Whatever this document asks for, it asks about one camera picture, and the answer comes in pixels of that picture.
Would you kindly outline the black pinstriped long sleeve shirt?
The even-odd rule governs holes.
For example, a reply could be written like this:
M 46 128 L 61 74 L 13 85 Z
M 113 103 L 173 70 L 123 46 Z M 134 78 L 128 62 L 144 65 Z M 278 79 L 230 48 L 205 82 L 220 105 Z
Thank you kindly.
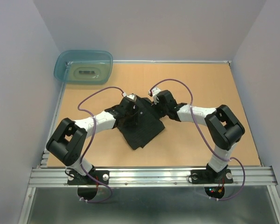
M 159 114 L 152 107 L 152 102 L 148 98 L 137 96 L 137 113 L 134 117 L 121 121 L 117 128 L 123 135 L 131 149 L 143 148 L 154 137 L 160 134 L 164 129 L 164 124 L 160 121 Z

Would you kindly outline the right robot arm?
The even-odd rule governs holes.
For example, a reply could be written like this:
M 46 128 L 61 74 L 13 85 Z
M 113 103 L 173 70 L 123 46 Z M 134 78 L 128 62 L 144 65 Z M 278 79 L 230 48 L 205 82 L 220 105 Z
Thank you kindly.
M 175 121 L 194 123 L 212 152 L 206 168 L 192 171 L 189 182 L 207 184 L 224 180 L 232 151 L 245 133 L 245 128 L 231 109 L 226 105 L 203 108 L 177 103 L 170 91 L 162 91 L 157 87 L 150 90 L 149 95 L 153 98 L 154 109 L 161 117 L 168 116 Z

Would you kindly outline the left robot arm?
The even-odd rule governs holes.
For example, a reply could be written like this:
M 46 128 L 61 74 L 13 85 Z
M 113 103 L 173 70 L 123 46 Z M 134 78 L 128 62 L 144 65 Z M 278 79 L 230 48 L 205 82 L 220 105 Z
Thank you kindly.
M 86 138 L 105 130 L 111 130 L 124 124 L 137 113 L 136 95 L 122 98 L 119 105 L 108 108 L 98 115 L 86 119 L 63 119 L 47 142 L 46 149 L 66 168 L 78 173 L 85 184 L 94 180 L 93 165 L 81 154 Z

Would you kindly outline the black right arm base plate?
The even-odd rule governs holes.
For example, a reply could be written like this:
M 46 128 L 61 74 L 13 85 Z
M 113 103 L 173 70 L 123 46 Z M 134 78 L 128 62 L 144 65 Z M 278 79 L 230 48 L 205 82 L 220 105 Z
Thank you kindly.
M 230 169 L 225 169 L 216 173 L 215 171 L 206 169 L 191 170 L 189 176 L 192 184 L 219 184 L 219 183 L 233 183 L 233 178 Z

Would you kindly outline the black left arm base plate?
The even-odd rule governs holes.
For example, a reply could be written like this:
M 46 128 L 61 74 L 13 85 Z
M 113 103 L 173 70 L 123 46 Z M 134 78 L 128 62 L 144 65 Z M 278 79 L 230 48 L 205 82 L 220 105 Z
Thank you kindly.
M 67 169 L 65 171 L 68 176 L 67 184 L 68 185 L 96 185 L 96 181 L 92 180 L 89 176 L 82 176 L 78 172 L 72 169 Z M 99 182 L 102 182 L 106 185 L 109 184 L 109 171 L 108 170 L 91 170 L 89 172 L 94 179 Z

